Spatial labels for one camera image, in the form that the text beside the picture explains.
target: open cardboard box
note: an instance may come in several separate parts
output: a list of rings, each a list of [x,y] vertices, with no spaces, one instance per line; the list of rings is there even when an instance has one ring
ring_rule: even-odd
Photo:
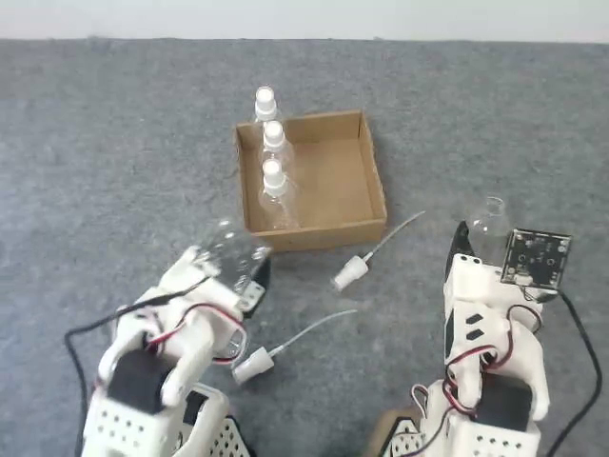
[[[370,129],[359,110],[314,114],[283,122],[294,145],[301,226],[271,230],[258,203],[262,188],[261,127],[236,128],[246,228],[276,251],[332,248],[381,239],[383,186]]]

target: black circuit board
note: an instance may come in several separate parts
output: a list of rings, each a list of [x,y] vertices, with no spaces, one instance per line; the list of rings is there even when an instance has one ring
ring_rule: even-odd
[[[570,235],[514,228],[501,282],[557,290],[572,242]]]

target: red wire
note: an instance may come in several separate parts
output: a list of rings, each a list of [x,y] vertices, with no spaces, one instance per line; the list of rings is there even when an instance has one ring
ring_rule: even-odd
[[[184,311],[184,314],[182,314],[182,317],[180,318],[180,320],[178,321],[178,323],[175,325],[175,328],[169,332],[166,333],[165,335],[163,335],[160,338],[151,340],[148,343],[149,347],[152,346],[157,346],[160,343],[164,343],[165,341],[167,341],[169,338],[171,338],[173,335],[175,335],[178,331],[180,331],[183,327],[182,324],[185,322],[187,315],[193,311],[196,308],[211,308],[214,311],[218,312],[219,314],[221,314],[223,317],[225,317],[226,319],[228,319],[229,321],[231,321],[233,324],[235,324],[240,331],[245,332],[246,329],[244,328],[243,324],[238,321],[237,319],[235,319],[233,316],[231,316],[230,314],[228,314],[226,311],[224,311],[223,309],[221,309],[220,307],[216,306],[216,305],[212,305],[210,303],[197,303],[196,305],[192,305],[190,307],[187,308],[186,311]],[[217,363],[229,363],[232,362],[233,360],[235,360],[237,358],[237,356],[232,357],[232,358],[220,358],[220,357],[214,357],[214,362]]]
[[[485,367],[483,367],[483,370],[499,369],[499,368],[503,367],[512,358],[512,354],[514,353],[514,333],[513,333],[513,327],[512,327],[511,314],[512,314],[512,310],[514,310],[515,308],[526,309],[531,314],[533,314],[533,316],[535,316],[538,326],[535,328],[533,333],[537,333],[539,331],[539,329],[542,327],[543,321],[541,320],[541,316],[537,311],[535,311],[534,309],[532,309],[528,306],[525,306],[525,305],[512,305],[510,308],[507,309],[507,312],[505,314],[505,318],[507,319],[507,321],[509,322],[509,325],[510,325],[510,329],[507,330],[507,351],[505,352],[505,355],[503,357],[501,357],[500,360],[496,360],[491,363],[485,363],[483,360],[481,360],[481,363],[485,366]],[[494,349],[497,353],[499,353],[499,351],[497,350],[496,347],[494,347],[492,345],[484,345],[484,346],[480,346],[477,348],[469,349],[466,352],[464,352],[463,354],[455,357],[454,359],[452,359],[450,362],[448,362],[446,364],[444,381],[442,383],[442,391],[444,393],[444,396],[446,397],[446,400],[448,400],[448,403],[450,403],[450,405],[459,412],[462,412],[465,414],[468,414],[468,413],[471,414],[471,413],[475,412],[475,409],[464,407],[459,402],[459,400],[457,400],[454,397],[454,395],[452,393],[452,389],[457,388],[457,383],[455,382],[455,380],[452,379],[452,377],[450,375],[450,372],[449,372],[450,366],[460,362],[461,360],[463,360],[466,357],[469,357],[471,355],[474,355],[477,353],[479,353],[480,355],[483,355],[489,349]]]

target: white wall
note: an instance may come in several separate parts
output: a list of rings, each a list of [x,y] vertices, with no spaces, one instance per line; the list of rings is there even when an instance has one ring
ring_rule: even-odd
[[[609,43],[609,0],[0,0],[0,37]]]

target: white bottle cap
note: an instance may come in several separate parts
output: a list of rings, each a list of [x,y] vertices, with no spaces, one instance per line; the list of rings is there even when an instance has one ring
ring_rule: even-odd
[[[279,197],[287,190],[287,177],[282,170],[282,163],[277,159],[267,159],[263,163],[263,183],[265,192],[272,197]]]
[[[256,103],[254,103],[256,119],[259,121],[272,121],[277,117],[277,102],[275,92],[269,86],[262,86],[256,90]]]
[[[253,378],[257,374],[264,373],[273,367],[275,367],[275,363],[266,351],[266,348],[258,348],[247,360],[232,370],[232,377],[235,378],[238,385],[241,385],[248,379]]]
[[[351,284],[356,279],[360,279],[368,273],[368,265],[365,260],[355,255],[351,257],[351,259],[344,264],[343,269],[339,274],[336,275],[332,283],[337,291],[342,291],[349,284]]]
[[[281,122],[269,121],[265,123],[265,148],[277,152],[283,147],[284,143],[285,133]]]

